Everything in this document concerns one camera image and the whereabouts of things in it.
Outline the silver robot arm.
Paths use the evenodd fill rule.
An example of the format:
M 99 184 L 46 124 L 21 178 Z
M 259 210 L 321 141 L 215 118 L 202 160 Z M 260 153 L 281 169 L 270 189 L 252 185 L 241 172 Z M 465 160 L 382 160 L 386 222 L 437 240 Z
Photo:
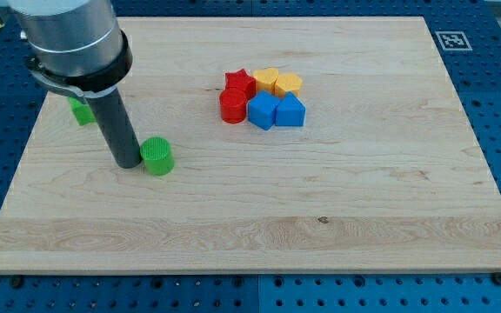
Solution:
M 34 55 L 27 68 L 45 89 L 66 97 L 106 97 L 132 65 L 127 36 L 109 0 L 0 0 Z

